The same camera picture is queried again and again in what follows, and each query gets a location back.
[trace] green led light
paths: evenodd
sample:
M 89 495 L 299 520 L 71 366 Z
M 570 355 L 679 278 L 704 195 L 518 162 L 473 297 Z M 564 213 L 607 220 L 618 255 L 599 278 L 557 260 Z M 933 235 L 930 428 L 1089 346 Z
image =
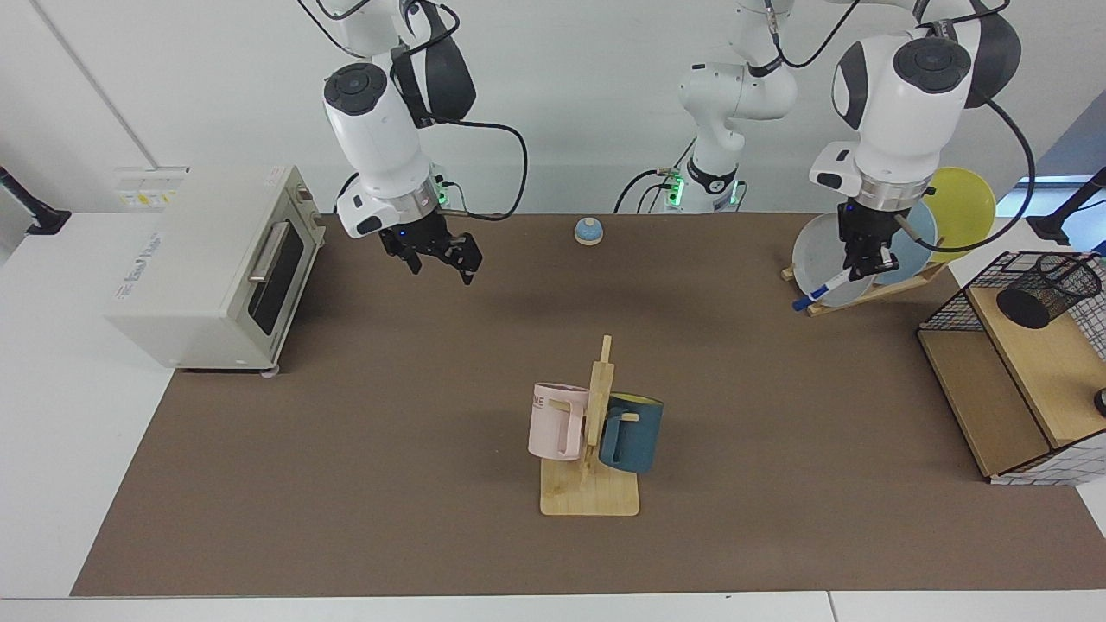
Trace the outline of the green led light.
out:
M 679 207 L 680 201 L 684 200 L 684 178 L 679 175 L 674 175 L 672 179 L 676 182 L 676 191 L 668 195 L 668 204 L 672 207 Z

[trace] wooden mug tree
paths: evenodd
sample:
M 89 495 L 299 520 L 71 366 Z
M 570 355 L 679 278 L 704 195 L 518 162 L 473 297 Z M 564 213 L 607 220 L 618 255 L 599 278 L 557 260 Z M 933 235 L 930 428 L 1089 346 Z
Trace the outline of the wooden mug tree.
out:
M 611 335 L 603 336 L 599 360 L 592 363 L 584 443 L 572 462 L 542 459 L 542 514 L 545 516 L 637 516 L 637 474 L 599 462 L 599 439 L 615 381 Z

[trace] dark teal mug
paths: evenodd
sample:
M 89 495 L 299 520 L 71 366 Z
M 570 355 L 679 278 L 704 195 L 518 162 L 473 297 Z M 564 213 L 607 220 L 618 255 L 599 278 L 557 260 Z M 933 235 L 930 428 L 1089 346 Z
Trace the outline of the dark teal mug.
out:
M 645 473 L 653 466 L 653 456 L 660 435 L 660 414 L 665 405 L 659 400 L 612 393 L 599 445 L 599 462 L 611 468 Z

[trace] wire basket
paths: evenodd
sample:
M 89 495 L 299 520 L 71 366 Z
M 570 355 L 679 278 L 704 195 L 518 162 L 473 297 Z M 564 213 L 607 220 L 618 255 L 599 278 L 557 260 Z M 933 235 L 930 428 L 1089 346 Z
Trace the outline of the wire basket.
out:
M 1103 282 L 1084 261 L 1068 255 L 1042 255 L 1033 267 L 999 293 L 1011 321 L 1043 329 L 1078 302 L 1102 293 Z

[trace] brown table mat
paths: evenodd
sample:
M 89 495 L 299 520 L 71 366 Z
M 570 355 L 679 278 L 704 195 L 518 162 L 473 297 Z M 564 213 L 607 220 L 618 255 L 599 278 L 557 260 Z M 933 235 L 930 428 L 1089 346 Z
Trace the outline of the brown table mat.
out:
M 469 228 L 469 288 L 327 246 L 281 375 L 177 373 L 73 595 L 1106 588 L 1073 488 L 989 486 L 915 326 L 928 288 L 811 319 L 778 274 L 810 216 Z M 630 519 L 545 518 L 535 381 L 666 402 Z

